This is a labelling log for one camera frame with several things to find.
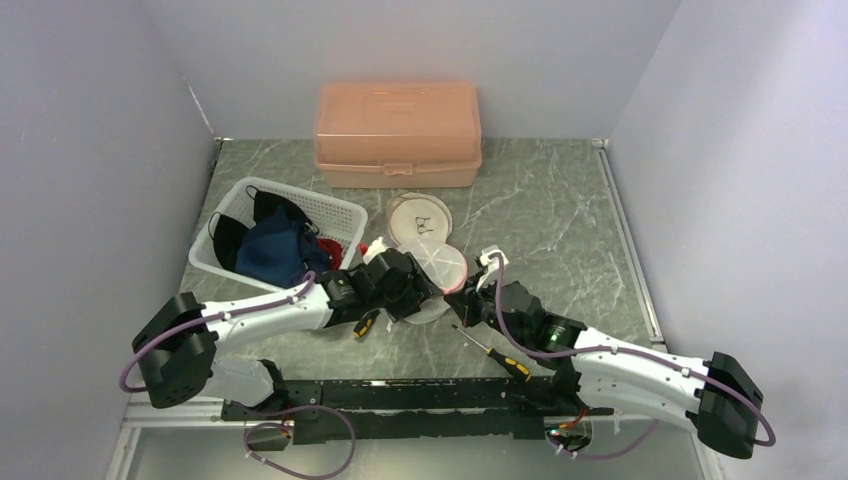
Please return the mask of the pink rimmed mesh bag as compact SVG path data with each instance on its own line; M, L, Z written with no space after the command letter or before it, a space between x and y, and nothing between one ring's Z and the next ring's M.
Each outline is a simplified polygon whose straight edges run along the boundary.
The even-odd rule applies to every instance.
M441 318L450 308L443 299L446 294L460 290L468 276L465 256L444 242L422 238L398 247L401 253L411 253L431 282L441 294L424 301L420 311L406 317L412 325L431 323Z

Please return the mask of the white mesh laundry bag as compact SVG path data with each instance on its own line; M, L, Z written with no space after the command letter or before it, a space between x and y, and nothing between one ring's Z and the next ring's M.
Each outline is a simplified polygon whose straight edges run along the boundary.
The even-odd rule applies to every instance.
M445 243L453 231L453 217L439 198L407 192L392 197L387 203L387 230L395 244L418 239Z

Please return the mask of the navy blue bra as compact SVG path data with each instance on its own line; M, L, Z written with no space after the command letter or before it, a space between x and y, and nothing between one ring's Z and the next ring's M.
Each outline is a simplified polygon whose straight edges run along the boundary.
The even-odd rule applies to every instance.
M309 272L332 267L332 257L318 243L308 217L278 207L245 234L236 252L234 271L281 288L297 285Z

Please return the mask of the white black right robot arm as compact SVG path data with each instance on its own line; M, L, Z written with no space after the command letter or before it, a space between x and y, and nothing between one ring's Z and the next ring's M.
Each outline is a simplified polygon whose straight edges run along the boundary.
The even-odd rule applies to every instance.
M545 310L518 282L466 286L445 300L464 326L489 326L553 371L551 401L564 415L583 407L645 415L736 459L774 442L758 439L764 395L729 354L701 359L639 347Z

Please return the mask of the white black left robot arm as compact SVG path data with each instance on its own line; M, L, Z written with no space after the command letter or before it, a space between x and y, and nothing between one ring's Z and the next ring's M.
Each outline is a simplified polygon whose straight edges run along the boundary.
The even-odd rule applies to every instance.
M201 303L184 292L135 336L129 365L141 374L138 392L157 409L208 396L272 420L288 402L280 370L269 360L231 359L231 351L282 333L346 323L361 332L376 314L405 319L443 294L412 254L393 248L353 268L309 272L291 289L238 301Z

